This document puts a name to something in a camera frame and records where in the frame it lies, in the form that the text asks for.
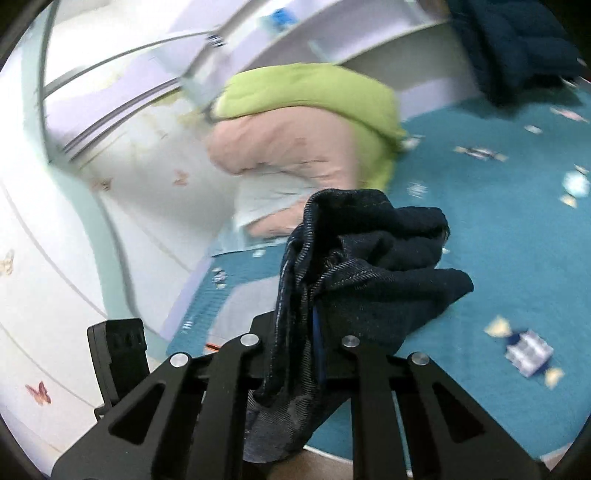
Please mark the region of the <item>lavender headboard shelf unit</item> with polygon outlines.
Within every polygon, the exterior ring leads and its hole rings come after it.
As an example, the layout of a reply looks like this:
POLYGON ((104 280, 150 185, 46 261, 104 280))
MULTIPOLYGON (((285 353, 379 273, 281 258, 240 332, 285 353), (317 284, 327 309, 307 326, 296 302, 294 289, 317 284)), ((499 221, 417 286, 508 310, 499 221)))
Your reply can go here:
POLYGON ((443 1, 55 1, 41 25, 42 137, 69 160, 169 93, 209 111, 231 76, 270 65, 349 67, 406 119, 479 93, 443 1), (280 8, 298 23, 270 31, 280 8))

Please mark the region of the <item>green quilt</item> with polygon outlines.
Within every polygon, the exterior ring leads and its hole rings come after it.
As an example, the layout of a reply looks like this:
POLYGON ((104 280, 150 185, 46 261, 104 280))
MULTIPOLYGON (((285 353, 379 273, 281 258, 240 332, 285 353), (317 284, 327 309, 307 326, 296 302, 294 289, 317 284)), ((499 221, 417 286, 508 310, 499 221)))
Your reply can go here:
POLYGON ((287 107, 320 108, 348 122, 360 155, 361 186, 387 188, 406 138, 391 87, 332 63, 260 67, 225 83, 214 102, 213 117, 229 120, 287 107))

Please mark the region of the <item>dark blue denim jeans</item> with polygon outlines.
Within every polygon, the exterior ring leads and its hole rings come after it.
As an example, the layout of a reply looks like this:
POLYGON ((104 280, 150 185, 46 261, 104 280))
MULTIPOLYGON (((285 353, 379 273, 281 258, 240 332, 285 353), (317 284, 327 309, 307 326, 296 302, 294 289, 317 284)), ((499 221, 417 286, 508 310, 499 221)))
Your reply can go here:
POLYGON ((381 191, 328 189, 308 199, 280 265, 263 384, 246 414, 245 461, 296 454, 342 404, 320 371, 329 344, 353 335, 397 352, 472 292, 467 273, 439 265, 449 235, 442 210, 396 208, 381 191))

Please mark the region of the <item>navy and yellow puffer jacket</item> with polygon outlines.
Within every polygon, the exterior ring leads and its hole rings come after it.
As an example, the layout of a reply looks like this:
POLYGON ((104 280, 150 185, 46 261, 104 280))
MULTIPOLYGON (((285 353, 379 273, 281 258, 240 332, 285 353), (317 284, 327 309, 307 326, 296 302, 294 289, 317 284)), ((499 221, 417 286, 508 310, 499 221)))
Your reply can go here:
POLYGON ((496 106, 583 74, 576 44, 539 1, 463 0, 448 8, 480 91, 496 106))

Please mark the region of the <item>blue box on shelf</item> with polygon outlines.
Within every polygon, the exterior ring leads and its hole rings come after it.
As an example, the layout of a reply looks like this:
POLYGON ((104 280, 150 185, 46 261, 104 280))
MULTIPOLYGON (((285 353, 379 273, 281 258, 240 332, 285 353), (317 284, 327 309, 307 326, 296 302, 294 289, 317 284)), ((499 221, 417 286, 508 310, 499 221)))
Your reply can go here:
POLYGON ((283 32, 297 25, 298 19, 294 12, 287 8, 274 10, 270 15, 263 17, 266 27, 273 32, 283 32))

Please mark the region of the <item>teal quilted bed mattress cover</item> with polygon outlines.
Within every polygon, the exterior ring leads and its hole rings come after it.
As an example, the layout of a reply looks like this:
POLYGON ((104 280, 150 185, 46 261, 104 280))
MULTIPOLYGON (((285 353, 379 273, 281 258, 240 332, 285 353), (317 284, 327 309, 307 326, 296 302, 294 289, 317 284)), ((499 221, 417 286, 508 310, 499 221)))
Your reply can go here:
POLYGON ((394 174, 396 206, 443 210, 451 237, 441 264, 474 291, 400 349, 430 355, 531 455, 574 440, 590 412, 590 201, 568 201, 566 174, 590 165, 590 96, 564 89, 525 96, 511 112, 474 99, 408 121, 418 136, 394 174), (532 330, 562 378, 523 377, 498 319, 532 330))

